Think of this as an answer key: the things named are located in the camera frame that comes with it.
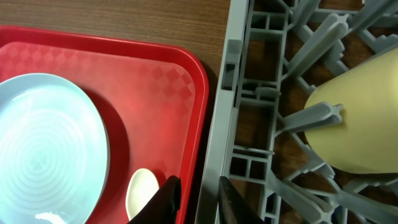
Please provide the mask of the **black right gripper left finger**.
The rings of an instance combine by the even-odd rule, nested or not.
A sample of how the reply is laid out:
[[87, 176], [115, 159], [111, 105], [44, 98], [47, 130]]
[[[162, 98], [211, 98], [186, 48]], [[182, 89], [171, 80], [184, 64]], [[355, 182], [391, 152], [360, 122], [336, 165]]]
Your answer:
[[148, 204], [127, 224], [176, 224], [181, 197], [181, 180], [171, 175]]

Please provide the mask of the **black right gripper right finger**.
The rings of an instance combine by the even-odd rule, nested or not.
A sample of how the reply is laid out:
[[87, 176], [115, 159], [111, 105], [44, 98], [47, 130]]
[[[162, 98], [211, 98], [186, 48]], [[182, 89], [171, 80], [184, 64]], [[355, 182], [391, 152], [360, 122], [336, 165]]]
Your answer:
[[219, 177], [218, 204], [221, 224], [264, 224], [225, 176]]

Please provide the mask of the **yellow plastic cup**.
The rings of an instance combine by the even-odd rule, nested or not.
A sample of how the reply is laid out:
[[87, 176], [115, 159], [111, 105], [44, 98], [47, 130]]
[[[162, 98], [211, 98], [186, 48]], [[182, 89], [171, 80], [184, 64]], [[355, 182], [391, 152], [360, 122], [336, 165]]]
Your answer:
[[309, 96], [343, 106], [342, 122], [305, 132], [310, 147], [329, 165], [354, 174], [397, 172], [397, 50], [335, 77]]

